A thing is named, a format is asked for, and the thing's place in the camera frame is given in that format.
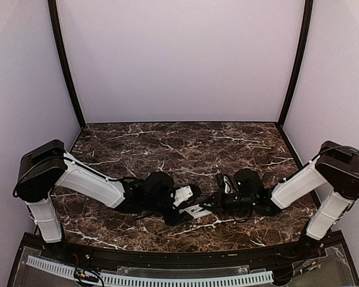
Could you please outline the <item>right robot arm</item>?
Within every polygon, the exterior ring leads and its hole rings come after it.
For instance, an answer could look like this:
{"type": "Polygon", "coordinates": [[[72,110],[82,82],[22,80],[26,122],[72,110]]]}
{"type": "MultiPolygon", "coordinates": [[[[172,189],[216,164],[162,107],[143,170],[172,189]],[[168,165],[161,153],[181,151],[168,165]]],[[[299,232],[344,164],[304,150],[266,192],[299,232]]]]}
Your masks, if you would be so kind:
{"type": "Polygon", "coordinates": [[[219,173],[216,178],[219,190],[200,204],[213,213],[248,209],[275,216],[316,188],[329,185],[329,195],[306,224],[302,240],[293,247],[298,259],[307,259],[315,252],[316,242],[359,199],[359,150],[326,141],[300,170],[269,189],[251,169],[238,170],[232,178],[219,173]]]}

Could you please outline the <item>white remote control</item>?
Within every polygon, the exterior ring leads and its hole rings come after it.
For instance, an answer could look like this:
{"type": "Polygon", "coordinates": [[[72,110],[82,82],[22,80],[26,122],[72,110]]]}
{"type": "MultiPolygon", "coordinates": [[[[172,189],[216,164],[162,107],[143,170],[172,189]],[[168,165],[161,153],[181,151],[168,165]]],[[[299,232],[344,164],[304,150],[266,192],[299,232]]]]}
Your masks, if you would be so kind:
{"type": "Polygon", "coordinates": [[[210,210],[206,210],[203,207],[200,207],[198,204],[179,210],[179,214],[183,215],[187,220],[203,218],[210,215],[211,213],[212,212],[210,210]]]}

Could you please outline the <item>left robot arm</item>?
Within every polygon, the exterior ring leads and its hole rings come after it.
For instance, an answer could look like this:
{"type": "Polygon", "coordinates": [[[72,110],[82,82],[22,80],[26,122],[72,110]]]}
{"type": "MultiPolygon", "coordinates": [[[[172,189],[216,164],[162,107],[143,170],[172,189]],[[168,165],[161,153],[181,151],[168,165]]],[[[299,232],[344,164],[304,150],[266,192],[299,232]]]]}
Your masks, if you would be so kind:
{"type": "Polygon", "coordinates": [[[110,178],[74,158],[65,151],[62,141],[52,140],[21,158],[13,197],[26,203],[42,238],[49,243],[49,251],[60,261],[72,256],[72,246],[63,240],[50,197],[56,186],[95,199],[120,213],[160,213],[168,224],[181,221],[179,209],[199,196],[197,186],[176,187],[165,172],[153,172],[145,179],[110,178]]]}

